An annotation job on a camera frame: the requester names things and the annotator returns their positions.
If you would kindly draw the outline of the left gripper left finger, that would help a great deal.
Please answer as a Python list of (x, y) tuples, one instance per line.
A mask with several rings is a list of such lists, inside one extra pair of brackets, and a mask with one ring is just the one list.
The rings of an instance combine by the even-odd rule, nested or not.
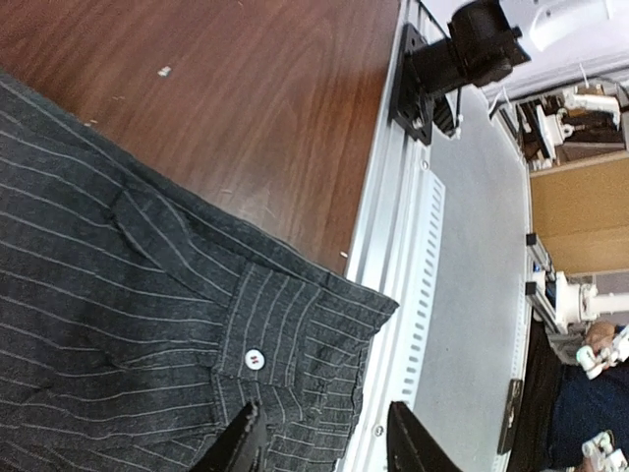
[(191, 471), (262, 471), (267, 444), (266, 422), (261, 404), (248, 402)]

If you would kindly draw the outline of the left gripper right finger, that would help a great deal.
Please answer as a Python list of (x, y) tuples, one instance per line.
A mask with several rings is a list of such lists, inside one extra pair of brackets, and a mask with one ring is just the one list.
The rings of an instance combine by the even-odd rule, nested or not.
[(387, 413), (388, 472), (459, 472), (420, 420), (402, 401), (391, 402)]

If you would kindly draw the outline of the dark grey pinstriped shirt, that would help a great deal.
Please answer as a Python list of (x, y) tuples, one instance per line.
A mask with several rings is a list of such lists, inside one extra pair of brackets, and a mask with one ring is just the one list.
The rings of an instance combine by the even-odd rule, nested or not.
[(255, 402), (331, 471), (396, 308), (2, 75), (3, 470), (189, 471)]

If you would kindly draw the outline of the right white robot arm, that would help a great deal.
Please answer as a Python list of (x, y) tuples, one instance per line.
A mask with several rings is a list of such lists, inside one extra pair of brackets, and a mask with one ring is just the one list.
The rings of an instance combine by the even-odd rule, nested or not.
[(510, 25), (531, 61), (497, 84), (486, 97), (515, 99), (557, 89), (627, 62), (626, 1), (502, 1)]

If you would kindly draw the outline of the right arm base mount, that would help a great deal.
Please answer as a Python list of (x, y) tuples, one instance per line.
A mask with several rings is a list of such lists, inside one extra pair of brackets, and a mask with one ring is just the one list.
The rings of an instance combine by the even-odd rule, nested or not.
[(455, 137), (459, 129), (460, 105), (447, 99), (462, 86), (453, 52), (448, 37), (429, 44), (413, 24), (402, 27), (389, 119), (426, 146), (431, 144), (433, 128), (447, 138)]

